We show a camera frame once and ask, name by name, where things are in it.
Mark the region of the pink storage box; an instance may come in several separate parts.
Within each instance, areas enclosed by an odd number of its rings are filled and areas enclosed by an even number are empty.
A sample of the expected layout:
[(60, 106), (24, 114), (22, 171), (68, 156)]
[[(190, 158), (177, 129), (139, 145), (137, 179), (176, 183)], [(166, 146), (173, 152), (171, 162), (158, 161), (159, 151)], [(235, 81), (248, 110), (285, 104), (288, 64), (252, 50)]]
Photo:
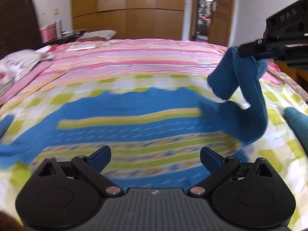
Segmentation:
[(56, 26), (54, 23), (47, 24), (40, 28), (41, 39), (43, 43), (47, 43), (57, 38)]

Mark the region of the blue knit striped sweater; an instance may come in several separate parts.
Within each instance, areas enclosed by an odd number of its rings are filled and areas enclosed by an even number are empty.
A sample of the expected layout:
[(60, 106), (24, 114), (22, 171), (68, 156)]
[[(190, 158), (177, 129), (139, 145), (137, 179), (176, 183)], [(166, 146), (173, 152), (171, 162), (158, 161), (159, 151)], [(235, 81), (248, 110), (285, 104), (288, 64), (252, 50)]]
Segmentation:
[(1, 168), (18, 162), (36, 166), (43, 156), (60, 161), (89, 155), (101, 146), (112, 151), (104, 175), (121, 187), (188, 188), (207, 174), (199, 151), (208, 146), (222, 155), (242, 156), (268, 124), (259, 79), (266, 60), (227, 50), (194, 88), (147, 88), (115, 94), (104, 91), (62, 105), (10, 144), (1, 145)]

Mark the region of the metal thermos bottle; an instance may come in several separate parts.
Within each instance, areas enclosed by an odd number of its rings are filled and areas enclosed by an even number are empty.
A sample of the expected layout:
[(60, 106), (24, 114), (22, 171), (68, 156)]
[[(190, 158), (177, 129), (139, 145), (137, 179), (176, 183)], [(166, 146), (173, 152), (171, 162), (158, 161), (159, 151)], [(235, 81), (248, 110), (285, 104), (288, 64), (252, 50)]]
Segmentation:
[(55, 29), (56, 29), (56, 36), (58, 39), (62, 37), (62, 22), (61, 20), (55, 21)]

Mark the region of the dark wooden headboard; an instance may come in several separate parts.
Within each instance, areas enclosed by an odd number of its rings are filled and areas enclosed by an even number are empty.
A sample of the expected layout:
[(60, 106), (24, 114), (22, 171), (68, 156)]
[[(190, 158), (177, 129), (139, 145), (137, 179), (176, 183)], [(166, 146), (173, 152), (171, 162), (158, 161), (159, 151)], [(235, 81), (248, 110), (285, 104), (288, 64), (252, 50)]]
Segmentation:
[(43, 46), (32, 0), (1, 0), (0, 24), (1, 58)]

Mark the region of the pink striped blanket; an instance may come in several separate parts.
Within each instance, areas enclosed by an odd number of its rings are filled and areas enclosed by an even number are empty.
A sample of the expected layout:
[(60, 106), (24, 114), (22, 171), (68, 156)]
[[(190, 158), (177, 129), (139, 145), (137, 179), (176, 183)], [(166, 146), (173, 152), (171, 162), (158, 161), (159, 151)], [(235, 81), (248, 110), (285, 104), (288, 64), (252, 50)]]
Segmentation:
[(63, 85), (82, 85), (88, 82), (109, 83), (117, 79), (150, 79), (153, 76), (188, 78), (207, 77), (216, 68), (227, 47), (194, 41), (167, 39), (126, 39), (94, 42), (95, 49), (69, 51), (71, 45), (52, 47), (50, 60), (40, 62), (3, 96), (5, 104), (17, 94), (31, 91), (48, 82), (50, 89)]

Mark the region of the white flat box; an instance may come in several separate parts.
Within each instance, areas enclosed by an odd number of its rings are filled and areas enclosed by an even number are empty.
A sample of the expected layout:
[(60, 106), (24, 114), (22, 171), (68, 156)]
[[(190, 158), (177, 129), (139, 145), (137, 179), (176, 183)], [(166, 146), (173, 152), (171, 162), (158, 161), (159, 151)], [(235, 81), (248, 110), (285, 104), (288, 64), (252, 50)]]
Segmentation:
[(96, 47), (97, 47), (96, 44), (71, 45), (70, 47), (68, 47), (68, 49), (66, 49), (66, 52), (95, 49)]

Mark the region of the wooden side cabinet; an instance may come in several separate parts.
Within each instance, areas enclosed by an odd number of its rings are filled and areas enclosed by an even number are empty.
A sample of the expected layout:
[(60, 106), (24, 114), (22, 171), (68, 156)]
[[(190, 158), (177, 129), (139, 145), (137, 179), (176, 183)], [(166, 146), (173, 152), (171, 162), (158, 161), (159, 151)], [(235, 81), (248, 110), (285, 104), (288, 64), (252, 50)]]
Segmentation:
[(301, 88), (308, 92), (308, 83), (307, 83), (307, 71), (300, 69), (288, 68), (284, 63), (275, 62), (278, 65), (281, 72), (286, 73), (291, 77)]

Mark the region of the grey folded cloth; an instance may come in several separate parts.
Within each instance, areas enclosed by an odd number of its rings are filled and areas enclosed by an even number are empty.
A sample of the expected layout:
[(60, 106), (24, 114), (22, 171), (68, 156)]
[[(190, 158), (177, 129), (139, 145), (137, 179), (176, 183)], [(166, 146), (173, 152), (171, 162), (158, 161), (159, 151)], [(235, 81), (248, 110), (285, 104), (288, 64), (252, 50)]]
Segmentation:
[(78, 41), (107, 41), (117, 34), (115, 30), (99, 30), (93, 32), (85, 32)]

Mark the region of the white pillow pink dots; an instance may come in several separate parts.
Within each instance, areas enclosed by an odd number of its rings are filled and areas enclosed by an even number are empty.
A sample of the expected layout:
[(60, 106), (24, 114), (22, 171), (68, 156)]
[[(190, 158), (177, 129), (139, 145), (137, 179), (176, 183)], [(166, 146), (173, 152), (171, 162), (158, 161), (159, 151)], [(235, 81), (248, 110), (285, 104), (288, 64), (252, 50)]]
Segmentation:
[(1, 90), (8, 90), (15, 82), (30, 73), (41, 61), (51, 59), (52, 53), (24, 49), (1, 59)]

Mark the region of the pink floral quilt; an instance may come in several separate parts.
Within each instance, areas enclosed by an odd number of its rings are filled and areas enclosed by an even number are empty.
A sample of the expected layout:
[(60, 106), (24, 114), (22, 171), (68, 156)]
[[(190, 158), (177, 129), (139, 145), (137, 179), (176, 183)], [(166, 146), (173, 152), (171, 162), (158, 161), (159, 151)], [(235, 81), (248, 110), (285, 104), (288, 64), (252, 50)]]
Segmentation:
[(262, 76), (261, 80), (273, 86), (288, 85), (305, 103), (307, 103), (307, 92), (286, 73), (281, 72), (278, 65), (275, 63), (268, 62), (267, 71)]

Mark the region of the wooden wardrobe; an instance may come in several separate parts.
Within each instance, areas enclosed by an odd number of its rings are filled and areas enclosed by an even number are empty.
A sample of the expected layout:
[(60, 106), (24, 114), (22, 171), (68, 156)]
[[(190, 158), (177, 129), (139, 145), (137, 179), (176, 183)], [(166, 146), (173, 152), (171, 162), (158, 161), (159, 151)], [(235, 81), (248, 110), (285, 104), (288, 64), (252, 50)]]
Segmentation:
[(72, 0), (73, 28), (117, 39), (182, 38), (185, 0)]

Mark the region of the wooden door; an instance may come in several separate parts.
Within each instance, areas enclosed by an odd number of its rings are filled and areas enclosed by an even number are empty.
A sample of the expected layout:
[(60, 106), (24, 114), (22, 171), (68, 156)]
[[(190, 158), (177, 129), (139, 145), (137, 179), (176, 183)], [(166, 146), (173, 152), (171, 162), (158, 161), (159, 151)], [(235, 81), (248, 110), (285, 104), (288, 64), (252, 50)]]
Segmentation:
[[(208, 30), (208, 42), (228, 46), (231, 35), (235, 0), (212, 0), (210, 3), (211, 24)], [(200, 0), (192, 0), (190, 40), (197, 40), (198, 8), (200, 5)]]

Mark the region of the teal folded garment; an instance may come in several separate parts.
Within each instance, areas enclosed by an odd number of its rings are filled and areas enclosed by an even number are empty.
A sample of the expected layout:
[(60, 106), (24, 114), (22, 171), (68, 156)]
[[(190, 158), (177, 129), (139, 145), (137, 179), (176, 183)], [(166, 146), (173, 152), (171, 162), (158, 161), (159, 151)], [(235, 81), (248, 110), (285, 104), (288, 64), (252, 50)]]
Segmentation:
[(284, 109), (284, 118), (295, 133), (305, 153), (308, 152), (308, 116), (294, 107)]

